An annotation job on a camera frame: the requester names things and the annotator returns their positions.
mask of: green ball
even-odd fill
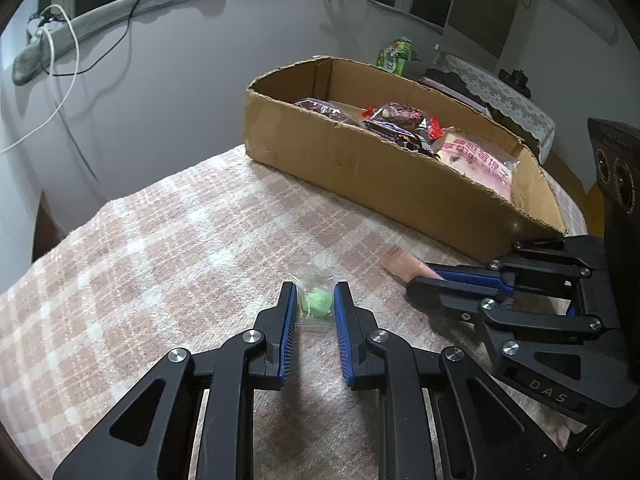
[[[321,288],[312,288],[305,294],[305,311],[314,317],[324,317],[331,313],[334,298]]]

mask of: gray cloth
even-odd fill
[[[183,1],[185,0],[142,0],[136,7],[134,15],[136,16],[138,14],[143,14],[148,10],[157,9],[159,7]],[[374,2],[376,5],[383,6],[386,9],[409,16],[411,19],[417,20],[428,27],[433,28],[437,32],[442,33],[442,28],[434,25],[433,23],[426,22],[412,14],[380,4],[374,0],[370,1]],[[78,37],[78,41],[85,40],[86,38],[97,34],[101,30],[111,27],[111,25],[114,25],[115,23],[126,20],[135,3],[136,0],[117,0],[74,18],[72,23],[76,36]],[[51,37],[54,41],[57,59],[74,47],[73,37],[66,25],[54,30],[51,33]],[[39,41],[29,44],[14,60],[14,65],[12,67],[12,80],[14,84],[16,86],[22,86],[28,83],[41,72],[43,66],[47,66],[48,64],[49,47],[47,42],[43,40],[42,44],[40,44]]]

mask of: plaid blanket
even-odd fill
[[[572,234],[586,232],[555,183]],[[356,304],[413,346],[455,344],[485,367],[471,326],[426,316],[380,268],[398,244],[471,263],[353,202],[249,160],[244,147],[114,200],[0,296],[0,420],[43,478],[168,350],[216,348],[273,306],[287,266],[328,267]],[[298,332],[280,393],[256,392],[255,476],[377,477],[373,392],[342,380],[335,331]],[[567,423],[511,392],[560,445]]]

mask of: cardboard edge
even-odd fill
[[[286,68],[292,68],[294,66],[302,65],[302,64],[306,64],[306,63],[315,63],[315,62],[318,62],[318,61],[324,61],[324,60],[327,60],[327,59],[342,59],[342,58],[332,57],[332,56],[313,56],[311,59],[303,59],[303,60],[300,60],[300,61],[296,61],[295,63],[290,63],[290,64],[285,65],[285,66],[279,66],[277,68],[274,68],[273,70],[269,70],[266,74],[259,75],[257,78],[255,78],[253,81],[251,81],[251,83],[249,83],[249,86],[246,89],[247,90],[253,90],[254,85],[258,81],[261,81],[262,79],[265,79],[265,78],[269,77],[271,74],[279,72],[280,70],[284,70]]]
[[[263,74],[263,75],[261,75],[261,76],[259,76],[259,77],[255,78],[255,79],[251,82],[251,84],[247,87],[246,91],[247,91],[247,92],[250,92],[251,94],[254,94],[254,95],[260,96],[261,98],[264,98],[264,99],[266,99],[266,100],[268,100],[268,101],[275,102],[275,103],[278,103],[278,104],[284,104],[284,105],[287,105],[287,107],[295,108],[296,110],[300,110],[300,111],[303,111],[303,112],[307,112],[307,113],[309,113],[309,114],[318,115],[318,116],[322,117],[324,120],[327,120],[327,121],[329,121],[329,122],[331,122],[331,123],[341,124],[341,123],[337,123],[337,122],[336,122],[336,121],[334,121],[334,120],[331,120],[331,119],[330,119],[330,118],[328,118],[328,117],[324,117],[324,116],[322,116],[321,114],[315,114],[315,113],[314,113],[314,112],[312,112],[311,110],[303,110],[302,108],[299,108],[299,107],[297,107],[296,105],[294,105],[294,104],[292,104],[292,103],[287,103],[287,102],[284,102],[284,101],[280,101],[280,100],[278,100],[278,99],[274,99],[274,98],[272,98],[272,97],[270,97],[270,96],[267,96],[267,95],[261,94],[260,92],[258,92],[258,91],[256,91],[256,90],[254,89],[254,85],[255,85],[258,81],[260,81],[260,80],[263,80],[263,79],[267,78],[268,76],[270,76],[271,74],[273,74],[273,73],[275,73],[275,72],[279,72],[280,70],[284,70],[284,69],[287,69],[287,68],[292,68],[292,67],[294,67],[294,66],[298,66],[298,65],[302,65],[302,64],[307,64],[307,63],[317,63],[317,62],[324,61],[324,60],[334,60],[334,61],[338,61],[338,62],[346,62],[346,63],[348,63],[348,64],[357,64],[357,65],[363,66],[363,67],[364,67],[364,68],[366,68],[367,70],[372,70],[372,69],[373,69],[373,70],[377,70],[377,71],[381,71],[381,72],[389,73],[389,72],[387,72],[386,70],[384,70],[384,69],[382,69],[382,68],[380,68],[380,67],[378,67],[378,66],[374,66],[374,65],[372,65],[372,64],[367,64],[367,63],[362,63],[362,62],[359,62],[359,61],[355,61],[355,60],[353,60],[353,59],[345,59],[345,58],[342,58],[342,57],[333,57],[333,56],[314,56],[314,57],[313,57],[313,58],[311,58],[311,59],[304,59],[304,60],[300,60],[300,61],[297,61],[297,62],[294,62],[294,63],[290,63],[290,64],[285,65],[285,66],[277,67],[277,68],[275,68],[274,70],[271,70],[271,71],[269,71],[269,72],[267,72],[267,73],[265,73],[265,74]],[[500,196],[500,195],[498,195],[495,191],[493,191],[493,190],[491,190],[491,189],[487,188],[486,186],[483,186],[483,185],[481,185],[481,184],[478,184],[477,182],[475,182],[475,181],[471,180],[468,176],[466,176],[466,175],[462,175],[461,173],[457,172],[457,171],[456,171],[456,170],[454,170],[453,168],[447,168],[447,169],[448,169],[449,171],[452,171],[452,174],[454,174],[456,177],[461,177],[461,178],[465,179],[466,181],[468,181],[469,183],[471,183],[471,184],[473,184],[473,185],[477,186],[477,187],[478,187],[478,189],[481,189],[482,191],[484,191],[485,193],[487,193],[487,195],[488,195],[490,198],[495,198],[496,200],[499,200],[499,201],[501,201],[503,204],[507,205],[509,208],[516,210],[519,214],[521,214],[521,215],[523,215],[525,218],[527,218],[527,220],[529,220],[529,221],[531,221],[531,222],[533,222],[533,223],[535,223],[535,224],[537,224],[537,225],[539,225],[539,226],[541,226],[541,227],[543,227],[543,228],[545,228],[545,229],[548,229],[548,230],[551,230],[551,231],[553,231],[553,232],[557,232],[557,233],[559,233],[559,234],[562,234],[562,235],[566,236],[566,234],[568,233],[568,229],[567,229],[566,223],[565,223],[565,221],[564,221],[564,218],[562,217],[562,213],[561,213],[561,211],[560,211],[560,205],[559,205],[559,203],[558,203],[558,199],[556,198],[556,194],[553,192],[553,189],[552,189],[552,187],[551,187],[551,183],[546,179],[546,177],[545,177],[544,173],[542,172],[542,168],[540,167],[540,164],[539,164],[538,160],[537,160],[537,159],[536,159],[536,157],[533,155],[533,152],[529,149],[529,147],[528,147],[528,146],[523,142],[523,140],[522,140],[520,137],[518,137],[517,135],[515,135],[513,132],[510,132],[507,128],[505,128],[505,127],[504,127],[504,126],[502,126],[501,124],[497,123],[497,122],[496,122],[496,121],[494,121],[492,118],[488,118],[486,115],[481,114],[480,112],[478,112],[477,110],[473,109],[472,107],[470,107],[470,106],[468,106],[468,105],[466,105],[466,104],[464,104],[464,103],[462,103],[462,102],[460,102],[460,101],[457,101],[456,99],[453,99],[452,97],[450,97],[450,96],[446,95],[444,92],[440,92],[440,91],[439,91],[439,90],[437,90],[437,89],[433,89],[433,88],[425,87],[425,86],[421,85],[421,84],[420,84],[420,83],[418,83],[418,82],[411,81],[410,79],[406,79],[406,78],[404,78],[404,79],[405,79],[405,81],[407,81],[407,82],[409,82],[409,83],[411,83],[411,84],[412,84],[412,92],[413,92],[413,91],[416,91],[418,88],[423,89],[423,90],[427,90],[427,91],[437,92],[438,94],[440,94],[440,95],[444,96],[444,97],[445,97],[445,98],[447,98],[448,100],[450,100],[450,101],[452,101],[452,102],[455,102],[456,104],[461,105],[461,106],[463,106],[463,107],[467,108],[468,110],[471,110],[475,115],[477,115],[477,116],[479,116],[480,118],[482,118],[482,120],[485,120],[485,121],[491,121],[491,123],[493,123],[495,126],[497,126],[498,128],[500,128],[500,129],[504,130],[504,131],[505,131],[505,132],[507,132],[510,136],[514,137],[514,138],[516,139],[516,141],[519,143],[519,145],[521,146],[521,149],[523,149],[523,150],[527,150],[527,152],[529,152],[529,155],[533,158],[533,160],[535,160],[535,161],[536,161],[536,164],[537,164],[537,166],[538,166],[538,173],[539,173],[539,175],[540,175],[540,178],[542,178],[542,179],[545,181],[546,186],[547,186],[547,189],[549,190],[549,193],[551,193],[551,196],[554,198],[554,200],[555,200],[555,202],[556,202],[556,204],[557,204],[557,206],[558,206],[558,211],[560,212],[560,215],[559,215],[559,216],[560,216],[560,221],[562,222],[563,230],[561,230],[561,231],[560,231],[560,230],[558,230],[556,227],[553,227],[551,224],[548,224],[547,222],[545,222],[545,221],[543,221],[543,220],[541,220],[541,219],[539,219],[539,218],[536,218],[536,217],[534,217],[534,216],[530,215],[530,214],[529,214],[529,213],[527,213],[526,211],[523,211],[522,209],[517,208],[517,207],[515,206],[515,204],[513,204],[513,203],[512,203],[512,202],[510,202],[510,201],[508,201],[508,200],[507,200],[507,199],[505,199],[504,197],[501,197],[501,196]],[[357,126],[351,126],[350,124],[341,124],[341,125],[342,125],[342,126],[344,126],[344,127],[354,128],[354,129],[355,129],[355,130],[357,130],[358,132],[362,132],[362,131],[363,131],[363,129],[362,129],[362,128],[359,128],[359,127],[357,127]],[[400,148],[399,146],[396,146],[396,145],[395,145],[395,144],[393,144],[392,142],[389,142],[389,144],[394,145],[398,150],[402,150],[402,148]],[[424,156],[424,157],[427,157],[427,155],[422,155],[421,153],[412,153],[412,152],[410,152],[409,150],[406,150],[406,151],[407,151],[407,153],[409,153],[411,156]]]

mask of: plastic bag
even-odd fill
[[[431,144],[442,136],[440,122],[416,108],[399,103],[372,106],[362,114],[363,126],[402,148],[436,156]]]
[[[313,332],[326,332],[334,322],[334,273],[317,267],[289,267],[289,277],[298,289],[296,324]]]
[[[500,148],[452,126],[432,148],[440,160],[471,180],[511,201],[511,183],[518,161]]]
[[[312,112],[317,112],[325,117],[329,117],[334,121],[338,121],[339,123],[351,124],[352,126],[360,126],[356,121],[354,121],[351,116],[347,112],[343,112],[335,106],[327,101],[321,101],[320,99],[315,99],[314,97],[307,97],[305,99],[300,99],[300,101],[294,103],[296,106],[300,108],[304,108],[305,110],[310,110]]]

